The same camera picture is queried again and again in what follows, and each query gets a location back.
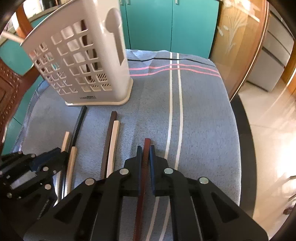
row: cabinet door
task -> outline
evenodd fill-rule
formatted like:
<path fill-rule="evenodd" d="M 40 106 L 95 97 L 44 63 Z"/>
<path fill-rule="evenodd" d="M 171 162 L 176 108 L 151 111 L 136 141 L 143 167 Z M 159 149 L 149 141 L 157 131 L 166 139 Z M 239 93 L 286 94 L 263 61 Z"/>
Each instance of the cabinet door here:
<path fill-rule="evenodd" d="M 216 29 L 216 0 L 173 1 L 171 51 L 208 58 Z"/>
<path fill-rule="evenodd" d="M 126 0 L 131 49 L 170 51 L 172 5 L 172 0 Z"/>
<path fill-rule="evenodd" d="M 124 0 L 119 0 L 119 4 L 120 4 L 120 11 L 121 11 L 121 18 L 122 18 L 124 42 L 126 44 L 126 48 L 130 49 L 131 45 L 130 45 L 129 36 L 128 36 L 128 21 L 126 19 L 126 5 Z"/>

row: white stripe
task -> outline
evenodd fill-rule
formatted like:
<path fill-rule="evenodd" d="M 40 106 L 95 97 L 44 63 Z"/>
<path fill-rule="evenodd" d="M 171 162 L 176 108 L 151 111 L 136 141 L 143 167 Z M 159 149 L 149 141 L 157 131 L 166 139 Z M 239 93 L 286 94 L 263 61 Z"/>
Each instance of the white stripe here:
<path fill-rule="evenodd" d="M 183 138 L 183 99 L 182 99 L 181 71 L 180 71 L 180 65 L 177 65 L 177 67 L 178 67 L 179 100 L 180 100 L 180 128 L 179 128 L 178 149 L 177 149 L 176 162 L 175 162 L 175 168 L 174 168 L 175 170 L 178 170 L 180 153 L 181 153 L 182 138 Z M 168 203 L 167 211 L 165 214 L 165 221 L 163 223 L 163 229 L 161 231 L 159 241 L 163 240 L 166 228 L 168 226 L 169 216 L 170 216 L 170 202 Z"/>
<path fill-rule="evenodd" d="M 173 121 L 173 74 L 172 74 L 172 70 L 170 70 L 170 99 L 169 99 L 169 108 L 170 108 L 170 113 L 169 113 L 169 121 L 168 121 L 168 138 L 167 138 L 167 145 L 165 148 L 165 159 L 168 159 L 168 151 L 170 149 L 170 138 L 171 138 L 171 132 L 172 132 L 172 121 Z M 153 227 L 154 227 L 154 222 L 155 222 L 155 217 L 156 217 L 156 213 L 157 213 L 157 207 L 158 207 L 158 203 L 159 203 L 159 197 L 155 198 L 155 203 L 154 203 L 154 208 L 153 208 L 153 213 L 152 213 L 152 217 L 151 217 L 151 222 L 150 222 L 150 227 L 146 236 L 146 241 L 150 240 L 152 231 L 153 231 Z"/>

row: black floor border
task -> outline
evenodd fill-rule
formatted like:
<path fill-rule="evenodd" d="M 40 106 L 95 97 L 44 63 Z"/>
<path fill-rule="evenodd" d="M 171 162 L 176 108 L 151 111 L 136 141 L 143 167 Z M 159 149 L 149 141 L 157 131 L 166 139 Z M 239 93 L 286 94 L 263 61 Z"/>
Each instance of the black floor border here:
<path fill-rule="evenodd" d="M 257 192 L 257 166 L 255 147 L 246 111 L 238 94 L 231 101 L 237 122 L 241 152 L 242 180 L 240 208 L 253 217 Z"/>

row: drawer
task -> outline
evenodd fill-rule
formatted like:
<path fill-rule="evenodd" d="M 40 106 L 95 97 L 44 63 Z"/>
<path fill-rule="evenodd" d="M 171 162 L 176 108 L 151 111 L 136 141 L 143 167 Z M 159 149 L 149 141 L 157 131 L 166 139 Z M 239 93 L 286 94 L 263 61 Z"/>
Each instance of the drawer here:
<path fill-rule="evenodd" d="M 267 91 L 271 91 L 279 81 L 283 71 L 284 67 L 277 60 L 269 53 L 261 50 L 248 81 Z"/>
<path fill-rule="evenodd" d="M 294 40 L 288 30 L 276 17 L 271 15 L 268 31 L 287 49 L 291 54 Z"/>
<path fill-rule="evenodd" d="M 270 33 L 267 33 L 263 46 L 269 52 L 271 52 L 284 66 L 287 65 L 290 54 L 283 47 L 283 45 L 281 45 L 281 43 Z"/>

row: pink stripe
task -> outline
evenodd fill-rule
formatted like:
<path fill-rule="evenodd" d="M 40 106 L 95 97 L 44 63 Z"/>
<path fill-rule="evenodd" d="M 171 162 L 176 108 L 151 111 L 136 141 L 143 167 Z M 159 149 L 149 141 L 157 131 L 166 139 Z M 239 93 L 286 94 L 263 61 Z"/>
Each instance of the pink stripe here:
<path fill-rule="evenodd" d="M 197 70 L 194 70 L 194 69 L 182 69 L 182 68 L 161 69 L 161 70 L 156 71 L 156 72 L 153 72 L 153 73 L 147 73 L 147 74 L 131 74 L 131 76 L 154 75 L 154 74 L 157 74 L 157 73 L 162 72 L 162 71 L 165 71 L 165 70 L 178 70 L 178 69 L 180 69 L 180 70 L 188 70 L 188 71 L 192 71 L 192 72 L 199 73 L 199 74 L 207 74 L 207 75 L 217 76 L 217 77 L 221 78 L 221 76 L 218 75 L 218 74 L 211 74 L 211 73 L 207 73 L 207 72 L 197 71 Z"/>
<path fill-rule="evenodd" d="M 187 64 L 167 64 L 167 65 L 157 66 L 157 67 L 147 66 L 147 67 L 141 67 L 141 68 L 130 68 L 129 70 L 160 69 L 160 68 L 167 67 L 167 66 L 171 66 L 171 65 L 180 65 L 180 66 L 185 66 L 185 67 L 197 67 L 197 68 L 200 68 L 200 69 L 207 69 L 207 70 L 210 70 L 210 71 L 213 71 L 213 72 L 219 74 L 218 71 L 213 70 L 213 69 L 210 69 L 210 68 L 201 67 L 201 66 L 199 66 L 199 65 L 187 65 Z"/>

